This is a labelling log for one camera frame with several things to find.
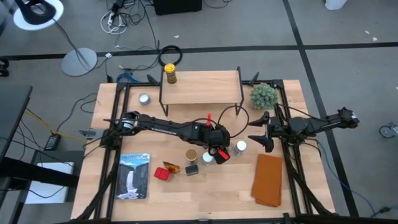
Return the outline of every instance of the potted succulent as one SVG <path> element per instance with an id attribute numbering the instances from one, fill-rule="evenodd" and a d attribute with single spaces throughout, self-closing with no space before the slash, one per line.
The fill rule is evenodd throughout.
<path id="1" fill-rule="evenodd" d="M 278 94 L 271 86 L 261 83 L 251 90 L 250 98 L 256 110 L 272 109 L 278 103 Z"/>

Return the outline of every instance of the brown cloth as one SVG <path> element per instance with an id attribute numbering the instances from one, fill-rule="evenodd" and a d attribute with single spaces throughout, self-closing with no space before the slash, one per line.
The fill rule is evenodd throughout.
<path id="1" fill-rule="evenodd" d="M 278 207 L 281 204 L 281 188 L 282 159 L 260 154 L 251 195 L 256 199 L 256 203 Z"/>

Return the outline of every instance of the white lamp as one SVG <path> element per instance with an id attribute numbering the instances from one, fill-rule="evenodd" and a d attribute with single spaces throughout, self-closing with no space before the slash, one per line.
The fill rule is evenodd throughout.
<path id="1" fill-rule="evenodd" d="M 24 15 L 22 14 L 21 9 L 18 8 L 18 10 L 14 14 L 14 23 L 16 26 L 23 30 L 29 30 L 29 31 L 35 31 L 35 30 L 41 30 L 44 28 L 47 28 L 53 24 L 56 24 L 58 29 L 63 33 L 63 29 L 58 25 L 57 22 L 62 14 L 63 14 L 63 4 L 59 0 L 45 0 L 49 4 L 51 4 L 56 12 L 55 15 L 53 16 L 52 19 L 50 19 L 47 22 L 44 22 L 43 24 L 38 24 L 38 25 L 33 25 L 28 23 Z M 80 76 L 84 75 L 88 72 L 90 72 L 95 65 L 97 64 L 97 54 L 95 51 L 89 49 L 89 48 L 76 48 L 73 43 L 70 42 L 72 45 L 73 49 L 71 52 L 67 53 L 66 56 L 62 60 L 61 68 L 62 71 L 70 76 Z"/>

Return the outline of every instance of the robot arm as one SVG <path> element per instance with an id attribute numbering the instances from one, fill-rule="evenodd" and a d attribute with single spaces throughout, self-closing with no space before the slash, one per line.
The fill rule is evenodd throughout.
<path id="1" fill-rule="evenodd" d="M 353 111 L 342 108 L 337 114 L 324 118 L 301 118 L 295 117 L 284 122 L 281 110 L 277 110 L 277 116 L 269 117 L 265 112 L 263 117 L 249 123 L 251 126 L 262 126 L 266 124 L 266 133 L 263 136 L 248 136 L 250 139 L 262 144 L 266 152 L 272 152 L 274 141 L 272 138 L 286 140 L 289 144 L 300 144 L 307 137 L 315 137 L 316 133 L 331 130 L 333 128 L 356 128 L 359 119 Z"/>
<path id="2" fill-rule="evenodd" d="M 217 164 L 222 164 L 229 159 L 226 148 L 231 139 L 229 132 L 220 124 L 213 126 L 199 123 L 199 118 L 190 122 L 176 123 L 140 114 L 137 111 L 124 113 L 119 124 L 113 129 L 106 130 L 101 139 L 101 145 L 112 149 L 119 149 L 121 136 L 135 136 L 141 131 L 149 130 L 179 137 L 181 140 L 208 148 L 208 152 L 215 158 Z"/>
<path id="3" fill-rule="evenodd" d="M 150 130 L 178 136 L 181 140 L 202 147 L 228 147 L 229 132 L 220 124 L 195 121 L 176 123 L 140 114 L 137 111 L 125 113 L 121 121 L 123 136 L 134 136 L 140 131 Z"/>

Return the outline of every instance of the red box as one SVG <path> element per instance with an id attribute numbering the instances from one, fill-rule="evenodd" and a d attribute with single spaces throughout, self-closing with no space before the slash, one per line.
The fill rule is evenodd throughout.
<path id="1" fill-rule="evenodd" d="M 156 168 L 155 177 L 160 180 L 168 181 L 170 178 L 170 171 L 161 167 Z"/>

